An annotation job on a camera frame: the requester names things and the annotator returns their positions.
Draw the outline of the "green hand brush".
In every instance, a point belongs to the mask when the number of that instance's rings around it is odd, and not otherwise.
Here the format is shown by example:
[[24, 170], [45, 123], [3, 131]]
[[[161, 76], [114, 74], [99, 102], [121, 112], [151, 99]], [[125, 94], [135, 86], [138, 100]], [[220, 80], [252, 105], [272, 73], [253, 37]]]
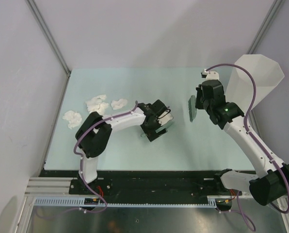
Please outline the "green hand brush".
[[196, 118], [197, 114], [197, 101], [196, 101], [196, 96], [191, 95], [191, 97], [188, 100], [188, 110], [189, 110], [189, 120], [190, 122], [193, 122], [194, 119]]

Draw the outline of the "green plastic dustpan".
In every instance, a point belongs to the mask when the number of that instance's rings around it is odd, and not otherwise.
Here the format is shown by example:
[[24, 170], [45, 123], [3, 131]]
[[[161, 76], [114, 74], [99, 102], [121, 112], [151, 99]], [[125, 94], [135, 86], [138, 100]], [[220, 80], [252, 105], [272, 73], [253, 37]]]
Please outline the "green plastic dustpan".
[[158, 129], [156, 130], [156, 133], [159, 133], [159, 132], [161, 132], [161, 131], [164, 130], [164, 129], [170, 128], [173, 124], [174, 124], [174, 121], [173, 121], [173, 120], [168, 121], [165, 125], [163, 125], [163, 126], [161, 126], [160, 128], [158, 128]]

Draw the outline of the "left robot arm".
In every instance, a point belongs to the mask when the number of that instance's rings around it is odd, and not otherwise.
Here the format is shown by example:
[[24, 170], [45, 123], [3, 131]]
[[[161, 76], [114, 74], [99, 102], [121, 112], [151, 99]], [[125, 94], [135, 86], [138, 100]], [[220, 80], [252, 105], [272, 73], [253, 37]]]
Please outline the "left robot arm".
[[112, 133], [129, 127], [141, 127], [145, 137], [153, 142], [167, 133], [174, 117], [170, 107], [161, 100], [151, 103], [138, 103], [126, 112], [102, 116], [92, 112], [78, 129], [73, 149], [80, 156], [80, 189], [91, 194], [96, 190], [98, 157], [105, 151]]

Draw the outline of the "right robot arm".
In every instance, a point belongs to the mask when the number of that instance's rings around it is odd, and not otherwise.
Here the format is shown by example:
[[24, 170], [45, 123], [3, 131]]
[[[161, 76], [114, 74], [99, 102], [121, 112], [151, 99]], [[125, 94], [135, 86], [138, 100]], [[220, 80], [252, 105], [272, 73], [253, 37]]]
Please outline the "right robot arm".
[[196, 109], [204, 109], [213, 124], [225, 131], [241, 148], [255, 169], [255, 175], [225, 169], [213, 182], [213, 190], [224, 195], [230, 189], [250, 193], [260, 205], [289, 197], [289, 164], [271, 153], [248, 125], [241, 108], [227, 102], [219, 80], [207, 80], [196, 87]]

